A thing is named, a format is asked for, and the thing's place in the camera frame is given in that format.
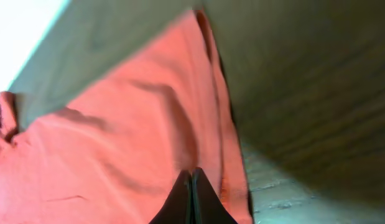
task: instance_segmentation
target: folded cloth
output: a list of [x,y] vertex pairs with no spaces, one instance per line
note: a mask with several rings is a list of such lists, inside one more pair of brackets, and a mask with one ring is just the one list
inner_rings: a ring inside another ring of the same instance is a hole
[[149,223],[196,166],[228,213],[251,223],[228,100],[196,11],[23,133],[14,95],[1,93],[0,224]]

